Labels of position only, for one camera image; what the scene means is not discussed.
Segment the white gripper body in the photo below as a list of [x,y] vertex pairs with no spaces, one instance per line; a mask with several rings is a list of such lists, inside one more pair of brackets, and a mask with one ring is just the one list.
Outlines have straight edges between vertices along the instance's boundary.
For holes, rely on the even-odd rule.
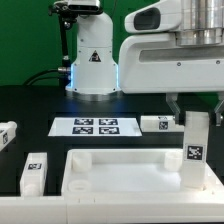
[[125,17],[126,93],[224,91],[224,0],[159,0]]

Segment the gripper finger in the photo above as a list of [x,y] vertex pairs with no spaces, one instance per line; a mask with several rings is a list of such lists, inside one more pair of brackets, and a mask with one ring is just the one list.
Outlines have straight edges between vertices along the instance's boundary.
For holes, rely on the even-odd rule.
[[216,105],[214,112],[216,117],[216,125],[220,126],[222,123],[222,112],[224,111],[224,92],[218,93],[218,104]]
[[177,104],[178,94],[177,93],[167,93],[166,94],[166,102],[169,108],[174,113],[175,123],[179,123],[180,118],[180,108]]

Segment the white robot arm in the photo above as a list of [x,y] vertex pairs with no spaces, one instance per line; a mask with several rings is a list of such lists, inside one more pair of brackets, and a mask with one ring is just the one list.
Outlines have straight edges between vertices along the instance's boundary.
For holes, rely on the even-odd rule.
[[177,96],[216,92],[224,111],[224,0],[159,0],[125,17],[130,34],[112,57],[112,20],[92,0],[69,0],[78,17],[77,57],[68,91],[80,95],[164,93],[176,116]]

